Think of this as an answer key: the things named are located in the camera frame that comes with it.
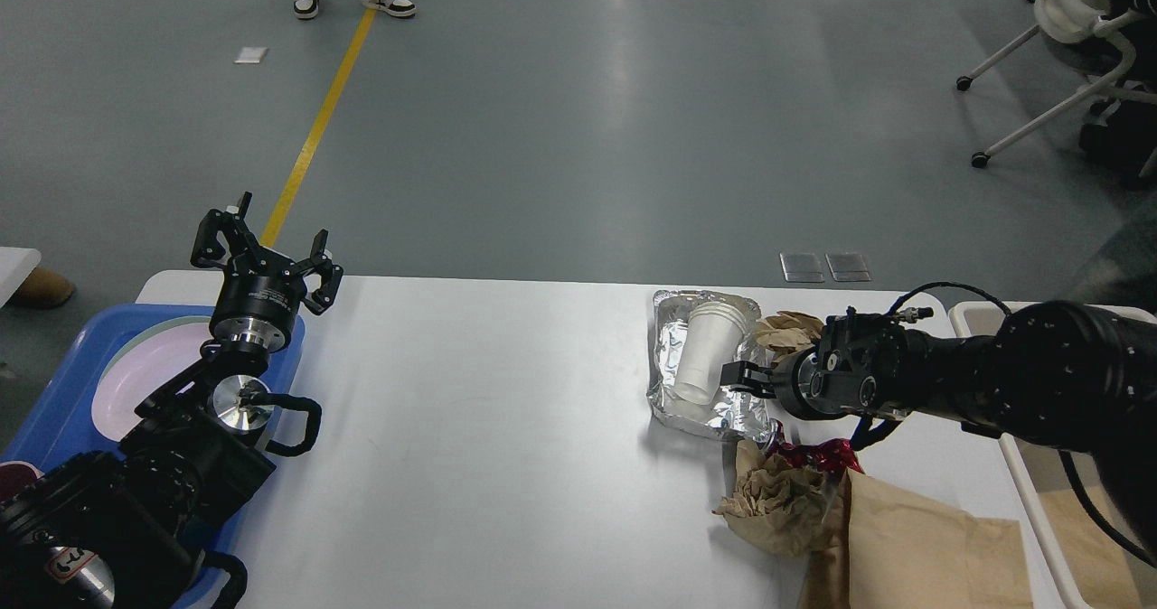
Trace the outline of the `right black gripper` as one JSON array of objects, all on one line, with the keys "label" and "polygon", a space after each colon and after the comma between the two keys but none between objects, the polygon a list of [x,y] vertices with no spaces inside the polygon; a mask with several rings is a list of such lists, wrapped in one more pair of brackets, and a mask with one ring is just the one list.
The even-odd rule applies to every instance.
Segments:
[{"label": "right black gripper", "polygon": [[720,387],[752,398],[778,399],[794,418],[806,421],[837,420],[846,416],[831,399],[821,398],[823,376],[815,348],[784,357],[773,367],[734,361],[720,367]]}]

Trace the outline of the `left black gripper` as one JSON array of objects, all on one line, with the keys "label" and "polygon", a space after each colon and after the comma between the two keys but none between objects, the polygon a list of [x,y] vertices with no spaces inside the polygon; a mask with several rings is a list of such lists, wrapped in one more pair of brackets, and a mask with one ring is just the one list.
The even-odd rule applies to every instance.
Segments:
[{"label": "left black gripper", "polygon": [[300,304],[319,316],[336,303],[342,267],[327,250],[329,230],[319,230],[305,259],[292,261],[285,276],[261,276],[261,245],[246,223],[252,198],[244,192],[227,210],[207,210],[194,235],[190,264],[224,276],[211,317],[211,337],[252,342],[273,353],[293,342]]}]

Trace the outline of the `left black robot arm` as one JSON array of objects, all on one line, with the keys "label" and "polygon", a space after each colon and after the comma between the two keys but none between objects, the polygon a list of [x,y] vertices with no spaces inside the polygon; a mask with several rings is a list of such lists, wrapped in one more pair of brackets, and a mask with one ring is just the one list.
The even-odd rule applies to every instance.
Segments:
[{"label": "left black robot arm", "polygon": [[323,409],[273,392],[263,374],[289,347],[301,309],[334,304],[342,267],[315,234],[305,258],[249,230],[245,192],[202,217],[190,262],[223,283],[197,361],[134,408],[116,452],[72,456],[3,500],[5,608],[174,608],[204,568],[235,608],[245,564],[208,546],[277,471],[314,449]]}]

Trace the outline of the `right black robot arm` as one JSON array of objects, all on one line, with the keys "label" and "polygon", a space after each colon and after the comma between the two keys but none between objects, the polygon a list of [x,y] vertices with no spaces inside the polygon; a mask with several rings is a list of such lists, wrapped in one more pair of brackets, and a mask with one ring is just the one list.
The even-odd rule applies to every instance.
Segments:
[{"label": "right black robot arm", "polygon": [[949,339],[915,329],[933,311],[909,299],[880,314],[830,316],[809,348],[769,369],[727,364],[720,382],[803,420],[856,416],[854,450],[880,443],[911,413],[1055,449],[1088,518],[1152,567],[1154,323],[1071,301],[997,303],[996,333]]}]

